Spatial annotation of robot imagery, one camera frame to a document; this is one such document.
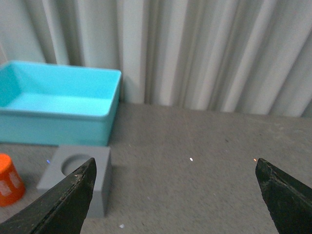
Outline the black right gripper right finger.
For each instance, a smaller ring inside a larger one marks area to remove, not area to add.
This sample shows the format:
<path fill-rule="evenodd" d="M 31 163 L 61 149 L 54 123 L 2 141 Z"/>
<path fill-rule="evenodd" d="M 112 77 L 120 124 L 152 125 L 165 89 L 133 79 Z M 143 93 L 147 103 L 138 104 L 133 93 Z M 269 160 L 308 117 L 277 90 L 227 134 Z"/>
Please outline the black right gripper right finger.
<path fill-rule="evenodd" d="M 262 198 L 280 234 L 312 232 L 312 189 L 259 158 L 255 168 Z"/>

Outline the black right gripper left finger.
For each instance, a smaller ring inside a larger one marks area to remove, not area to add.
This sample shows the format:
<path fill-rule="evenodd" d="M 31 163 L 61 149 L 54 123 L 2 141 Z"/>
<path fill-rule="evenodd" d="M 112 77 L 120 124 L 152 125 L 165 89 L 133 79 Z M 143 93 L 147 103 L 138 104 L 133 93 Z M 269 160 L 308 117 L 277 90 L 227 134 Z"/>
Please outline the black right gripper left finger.
<path fill-rule="evenodd" d="M 79 234 L 97 175 L 92 157 L 29 206 L 1 223 L 2 234 Z"/>

